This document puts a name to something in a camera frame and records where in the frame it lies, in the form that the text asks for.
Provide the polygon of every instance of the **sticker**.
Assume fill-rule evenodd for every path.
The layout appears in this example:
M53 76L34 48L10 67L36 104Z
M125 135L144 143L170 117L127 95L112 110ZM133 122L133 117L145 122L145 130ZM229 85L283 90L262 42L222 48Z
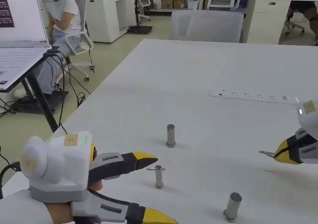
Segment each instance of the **sticker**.
M20 166L30 174L33 174L36 168L36 159L28 153L24 153L20 158Z
M310 100L308 102L305 102L304 103L304 110L305 110L306 115L315 112L316 108L315 108L315 105L314 105L314 101Z
M0 0L0 28L14 28L12 15L7 0Z
M78 134L67 134L64 138L64 146L77 146Z

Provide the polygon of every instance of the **power strip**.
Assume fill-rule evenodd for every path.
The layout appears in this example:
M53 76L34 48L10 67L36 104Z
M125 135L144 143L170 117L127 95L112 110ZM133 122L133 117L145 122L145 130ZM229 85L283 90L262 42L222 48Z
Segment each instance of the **power strip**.
M288 104L288 105L296 105L299 102L296 97L291 97L291 96L268 95L264 93L253 94L249 92L230 91L225 89L210 89L209 95L212 97L232 98L232 99L239 99L239 100L261 101L261 102L273 102L273 103Z

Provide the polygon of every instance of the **human hand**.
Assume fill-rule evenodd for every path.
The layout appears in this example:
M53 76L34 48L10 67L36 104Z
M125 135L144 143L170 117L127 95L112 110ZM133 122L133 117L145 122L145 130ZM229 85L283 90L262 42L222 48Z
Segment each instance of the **human hand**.
M103 184L101 181L90 186L90 189L93 191L99 191L102 188ZM45 206L48 209L54 224L64 224L73 221L70 203L46 203Z

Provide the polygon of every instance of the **metal peg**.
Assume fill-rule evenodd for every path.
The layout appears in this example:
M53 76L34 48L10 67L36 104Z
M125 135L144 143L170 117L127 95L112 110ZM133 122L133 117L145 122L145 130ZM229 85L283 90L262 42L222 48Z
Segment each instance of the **metal peg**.
M165 168L162 168L160 165L156 165L154 169L153 168L147 168L147 170L154 170L156 172L155 187L157 189L163 188L162 171L165 171Z
M169 148L175 147L175 139L174 139L174 125L170 124L167 125L167 133L168 133L168 139L166 145Z
M242 201L242 197L238 193L231 193L230 199L228 201L227 208L223 212L223 217L230 223L237 220L239 205Z

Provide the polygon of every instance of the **laptop screen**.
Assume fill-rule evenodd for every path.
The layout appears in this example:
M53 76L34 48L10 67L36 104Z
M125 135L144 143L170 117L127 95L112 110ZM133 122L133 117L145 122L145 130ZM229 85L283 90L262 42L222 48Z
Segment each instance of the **laptop screen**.
M37 0L0 0L0 41L46 41Z

